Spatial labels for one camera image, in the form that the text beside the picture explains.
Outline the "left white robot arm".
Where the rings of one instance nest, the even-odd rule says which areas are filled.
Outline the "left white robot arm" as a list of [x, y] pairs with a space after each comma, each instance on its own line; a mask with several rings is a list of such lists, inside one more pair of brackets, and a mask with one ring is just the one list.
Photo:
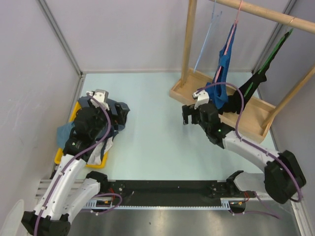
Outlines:
[[109, 192], [107, 175], [92, 171], [73, 194], [71, 187], [97, 146], [104, 146], [120, 128], [124, 128], [130, 109], [127, 104], [93, 104], [75, 115], [69, 138], [63, 148], [58, 169], [34, 210], [25, 211], [22, 225], [32, 236], [66, 236], [76, 215], [94, 196]]

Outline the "pink wire hanger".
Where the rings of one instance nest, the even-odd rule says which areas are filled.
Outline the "pink wire hanger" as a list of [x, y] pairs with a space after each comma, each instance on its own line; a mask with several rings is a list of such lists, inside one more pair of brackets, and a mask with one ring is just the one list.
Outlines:
[[[240, 1], [240, 5], [239, 5], [238, 12], [237, 12], [237, 15], [236, 15], [234, 24], [233, 24], [233, 28], [232, 28], [232, 30], [230, 31], [230, 35], [229, 35], [228, 41], [227, 41], [227, 43], [226, 43], [226, 48], [225, 48], [225, 51], [224, 51], [224, 54], [223, 54], [224, 56], [227, 55], [227, 52], [228, 52], [228, 50], [229, 50], [230, 43], [231, 43], [231, 41], [232, 41], [232, 37], [233, 37], [234, 32], [235, 32], [235, 30], [236, 30], [236, 28], [237, 28], [237, 24], [238, 24], [238, 21], [239, 21], [239, 14], [240, 14], [240, 10], [241, 10], [242, 4], [243, 4], [243, 0]], [[216, 76], [215, 76], [214, 83], [216, 83], [216, 82], [218, 81], [218, 77], [219, 77], [221, 71], [222, 71], [222, 66], [220, 65], [220, 67], [219, 67], [219, 69], [218, 69], [218, 71], [217, 71], [217, 74], [216, 74]]]

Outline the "blue tank top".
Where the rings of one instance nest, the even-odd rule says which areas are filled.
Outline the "blue tank top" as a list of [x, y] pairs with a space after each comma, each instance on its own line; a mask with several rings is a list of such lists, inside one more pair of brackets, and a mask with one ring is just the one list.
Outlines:
[[[235, 32], [234, 32], [234, 35], [232, 37], [232, 41], [230, 43], [227, 55], [224, 56], [223, 54], [224, 54], [224, 51], [226, 48], [226, 43], [228, 41], [230, 32], [228, 34], [226, 43], [224, 44], [223, 48], [220, 50], [219, 64], [218, 64], [217, 71], [218, 71], [220, 65], [222, 66], [222, 71], [220, 72], [220, 75], [218, 77], [218, 81], [216, 83], [226, 82], [229, 64], [230, 64], [230, 60], [231, 60], [232, 45], [234, 42]], [[225, 84], [219, 84], [219, 85], [216, 85], [213, 87], [206, 88], [205, 91], [208, 92], [209, 98], [212, 100], [212, 102], [214, 103], [214, 105], [216, 106], [217, 109], [221, 109], [223, 107], [223, 105], [228, 102], [228, 95], [226, 92], [226, 85]]]

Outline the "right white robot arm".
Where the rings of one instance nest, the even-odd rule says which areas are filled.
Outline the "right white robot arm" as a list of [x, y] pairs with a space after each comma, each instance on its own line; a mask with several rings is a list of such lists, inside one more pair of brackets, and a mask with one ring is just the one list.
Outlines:
[[208, 140], [222, 149], [229, 150], [257, 166], [259, 175], [240, 171], [227, 185], [232, 197], [239, 197], [244, 191], [264, 192], [277, 203], [288, 200], [300, 202], [302, 187], [306, 178], [295, 155], [285, 150], [278, 152], [268, 149], [249, 138], [241, 136], [232, 126], [221, 122], [218, 111], [212, 103], [182, 106], [183, 124], [199, 125]]

